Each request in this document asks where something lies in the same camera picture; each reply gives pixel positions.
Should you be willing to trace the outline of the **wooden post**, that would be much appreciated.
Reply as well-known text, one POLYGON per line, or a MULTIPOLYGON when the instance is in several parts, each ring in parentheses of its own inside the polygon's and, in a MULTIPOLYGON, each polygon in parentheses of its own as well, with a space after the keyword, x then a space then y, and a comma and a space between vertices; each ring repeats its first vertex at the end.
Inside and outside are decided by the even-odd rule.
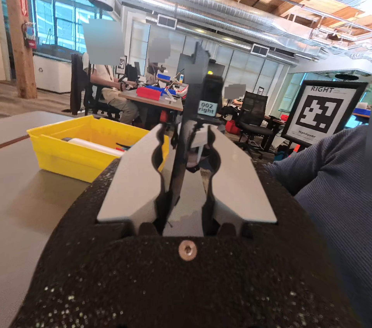
POLYGON ((29 23, 28 0, 6 0, 6 4, 18 96, 36 99, 33 51, 25 39, 29 23))

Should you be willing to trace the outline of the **silver ventilation duct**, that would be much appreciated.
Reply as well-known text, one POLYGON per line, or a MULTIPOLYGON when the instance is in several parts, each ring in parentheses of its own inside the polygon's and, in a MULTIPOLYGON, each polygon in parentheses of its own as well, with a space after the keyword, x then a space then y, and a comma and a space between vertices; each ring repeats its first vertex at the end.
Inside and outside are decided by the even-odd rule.
POLYGON ((225 32, 234 37, 244 38, 253 42, 262 42, 268 46, 294 52, 296 56, 309 61, 319 61, 320 48, 309 46, 294 39, 281 37, 255 27, 235 23, 224 17, 205 13, 178 3, 166 0, 119 0, 120 2, 134 5, 139 8, 154 11, 178 20, 187 21, 217 31, 225 32))

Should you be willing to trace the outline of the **yellow plastic bin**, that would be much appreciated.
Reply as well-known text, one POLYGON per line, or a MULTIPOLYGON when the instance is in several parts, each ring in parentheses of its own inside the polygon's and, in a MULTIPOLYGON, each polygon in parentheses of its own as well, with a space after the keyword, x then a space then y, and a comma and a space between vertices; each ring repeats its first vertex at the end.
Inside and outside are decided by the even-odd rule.
POLYGON ((109 152, 72 144, 80 139, 118 153, 118 144, 133 146, 149 131, 92 115, 27 130, 40 169, 92 183, 116 158, 109 152))

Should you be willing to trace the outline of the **black mesh office chair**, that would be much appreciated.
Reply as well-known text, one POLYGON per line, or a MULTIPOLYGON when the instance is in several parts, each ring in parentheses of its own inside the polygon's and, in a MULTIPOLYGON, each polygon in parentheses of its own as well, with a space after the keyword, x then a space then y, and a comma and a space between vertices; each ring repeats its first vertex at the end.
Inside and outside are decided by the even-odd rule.
POLYGON ((240 137, 234 144, 247 152, 251 158, 253 153, 258 154, 258 158, 263 158, 263 148, 253 146, 250 140, 256 136, 271 137, 273 136, 272 129, 262 126, 265 117, 267 104, 267 96, 245 92, 243 103, 240 108, 239 115, 235 120, 235 126, 240 130, 240 137))

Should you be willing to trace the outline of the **white roll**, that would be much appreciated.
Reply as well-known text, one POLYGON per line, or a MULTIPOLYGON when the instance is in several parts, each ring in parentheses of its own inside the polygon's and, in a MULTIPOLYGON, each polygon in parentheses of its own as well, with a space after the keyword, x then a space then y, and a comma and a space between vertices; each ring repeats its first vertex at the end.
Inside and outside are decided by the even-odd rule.
POLYGON ((104 145, 93 143, 93 142, 90 142, 90 141, 87 141, 87 140, 84 140, 84 139, 80 139, 80 138, 66 137, 66 138, 63 138, 62 141, 65 141, 69 144, 77 145, 77 146, 80 146, 80 147, 85 147, 85 148, 88 148, 90 150, 94 150, 96 152, 109 154, 109 155, 115 156, 117 158, 121 158, 124 155, 124 153, 126 152, 126 151, 125 152, 120 152, 116 149, 106 147, 104 145))

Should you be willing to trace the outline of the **person's right forearm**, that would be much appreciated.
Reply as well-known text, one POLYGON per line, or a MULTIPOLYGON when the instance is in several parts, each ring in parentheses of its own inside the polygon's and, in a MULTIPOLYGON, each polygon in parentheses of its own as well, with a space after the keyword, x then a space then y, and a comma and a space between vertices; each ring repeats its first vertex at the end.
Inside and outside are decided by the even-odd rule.
POLYGON ((279 162, 266 165, 298 202, 371 199, 368 126, 346 129, 279 162))

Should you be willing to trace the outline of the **large framed marker sign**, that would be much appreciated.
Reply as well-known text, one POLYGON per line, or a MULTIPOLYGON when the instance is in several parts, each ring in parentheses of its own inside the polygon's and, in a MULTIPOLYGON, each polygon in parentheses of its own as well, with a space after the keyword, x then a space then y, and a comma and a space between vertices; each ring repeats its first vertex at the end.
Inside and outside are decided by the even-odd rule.
POLYGON ((357 81, 303 81, 281 137, 310 147, 343 130, 367 86, 357 81))

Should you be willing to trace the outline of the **red plastic bin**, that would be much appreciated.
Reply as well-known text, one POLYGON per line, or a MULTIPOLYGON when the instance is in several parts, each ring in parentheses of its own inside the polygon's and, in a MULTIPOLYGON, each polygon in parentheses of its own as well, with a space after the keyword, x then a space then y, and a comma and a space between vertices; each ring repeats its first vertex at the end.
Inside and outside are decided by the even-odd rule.
POLYGON ((152 87, 139 87, 136 94, 140 98, 158 101, 161 97, 161 90, 152 87))

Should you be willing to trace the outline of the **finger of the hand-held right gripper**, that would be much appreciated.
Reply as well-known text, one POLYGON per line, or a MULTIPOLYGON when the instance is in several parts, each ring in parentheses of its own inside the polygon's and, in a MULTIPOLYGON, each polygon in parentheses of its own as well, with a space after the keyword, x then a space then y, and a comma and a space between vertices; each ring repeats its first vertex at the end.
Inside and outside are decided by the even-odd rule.
POLYGON ((198 130, 192 130, 189 138, 189 148, 203 147, 208 143, 208 126, 202 126, 198 130))

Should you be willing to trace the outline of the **grey office table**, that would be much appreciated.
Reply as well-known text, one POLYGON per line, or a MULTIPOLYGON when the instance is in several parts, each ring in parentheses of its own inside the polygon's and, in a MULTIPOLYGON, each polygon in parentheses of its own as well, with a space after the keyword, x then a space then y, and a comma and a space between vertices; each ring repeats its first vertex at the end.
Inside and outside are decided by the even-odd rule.
POLYGON ((144 105, 147 110, 144 124, 146 130, 151 130, 159 123, 171 125, 176 120, 177 115, 183 111, 182 100, 171 98, 166 94, 161 95, 159 99, 150 99, 140 97, 134 91, 124 91, 119 93, 119 97, 144 105))

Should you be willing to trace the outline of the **red fire extinguisher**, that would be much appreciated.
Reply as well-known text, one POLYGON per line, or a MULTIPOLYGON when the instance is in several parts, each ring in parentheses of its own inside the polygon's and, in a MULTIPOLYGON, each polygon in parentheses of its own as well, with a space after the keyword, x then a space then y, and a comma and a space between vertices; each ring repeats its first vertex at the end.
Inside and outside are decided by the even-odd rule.
POLYGON ((36 50, 37 44, 34 24, 32 22, 24 21, 22 24, 22 33, 25 47, 36 50))

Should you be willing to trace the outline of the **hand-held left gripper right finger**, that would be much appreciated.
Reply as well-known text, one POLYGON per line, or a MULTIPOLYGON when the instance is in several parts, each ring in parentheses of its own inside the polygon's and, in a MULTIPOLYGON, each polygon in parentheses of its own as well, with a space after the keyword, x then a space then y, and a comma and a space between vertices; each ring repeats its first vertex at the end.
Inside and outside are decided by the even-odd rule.
POLYGON ((248 223, 277 224, 252 158, 212 125, 207 145, 212 175, 202 207, 203 234, 214 235, 223 224, 238 235, 248 223))

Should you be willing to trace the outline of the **person's right hand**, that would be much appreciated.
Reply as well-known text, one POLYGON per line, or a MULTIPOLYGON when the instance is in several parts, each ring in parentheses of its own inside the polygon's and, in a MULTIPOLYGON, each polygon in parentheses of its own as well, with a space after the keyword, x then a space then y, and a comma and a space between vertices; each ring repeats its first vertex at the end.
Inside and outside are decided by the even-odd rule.
POLYGON ((205 159, 204 157, 198 159, 198 156, 195 154, 189 155, 188 162, 186 164, 186 170, 191 173, 199 171, 200 170, 199 163, 204 159, 205 159))

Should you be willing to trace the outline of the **black plate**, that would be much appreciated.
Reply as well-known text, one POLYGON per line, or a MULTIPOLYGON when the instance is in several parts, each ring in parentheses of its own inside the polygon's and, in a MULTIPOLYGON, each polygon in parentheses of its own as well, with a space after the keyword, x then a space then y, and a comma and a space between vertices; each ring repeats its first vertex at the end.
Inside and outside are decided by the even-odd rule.
POLYGON ((178 136, 176 153, 170 179, 170 187, 167 194, 168 212, 165 217, 165 225, 170 214, 178 203, 182 189, 186 166, 189 158, 191 137, 196 125, 199 102, 202 97, 203 81, 207 74, 210 55, 196 43, 192 63, 185 66, 185 78, 188 82, 188 93, 183 109, 182 122, 178 136))

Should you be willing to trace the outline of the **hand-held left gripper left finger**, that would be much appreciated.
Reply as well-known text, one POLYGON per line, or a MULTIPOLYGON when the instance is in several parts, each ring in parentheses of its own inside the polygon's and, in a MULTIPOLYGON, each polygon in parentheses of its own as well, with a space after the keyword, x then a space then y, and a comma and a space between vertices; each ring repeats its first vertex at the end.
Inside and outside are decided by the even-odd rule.
POLYGON ((142 223, 159 216, 157 198, 165 192, 164 124, 158 124, 120 158, 97 215, 97 224, 128 223, 138 233, 142 223))

